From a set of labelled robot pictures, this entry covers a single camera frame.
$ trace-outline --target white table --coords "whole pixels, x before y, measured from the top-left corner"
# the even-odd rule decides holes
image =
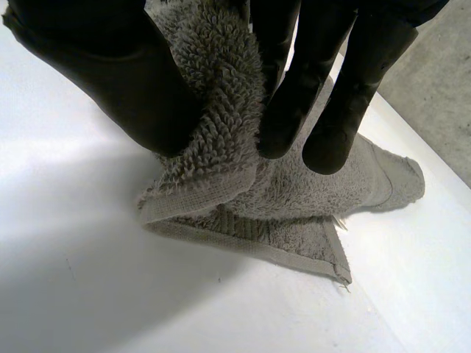
[[[348,293],[143,231],[150,153],[4,27],[0,47],[0,352],[471,352],[471,190],[381,97],[361,131],[427,191],[347,219]]]

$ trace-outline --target gray floor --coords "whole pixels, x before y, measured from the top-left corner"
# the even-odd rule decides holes
[[[471,1],[419,28],[380,94],[471,187]]]

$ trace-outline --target folded towel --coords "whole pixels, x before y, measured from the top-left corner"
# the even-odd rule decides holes
[[[146,10],[205,110],[181,156],[157,156],[164,172],[140,197],[143,226],[351,283],[333,215],[416,201],[425,191],[418,164],[358,135],[338,173],[309,171],[302,145],[326,104],[331,80],[291,151],[279,160],[259,157],[261,59],[238,13],[223,0],[154,0]]]

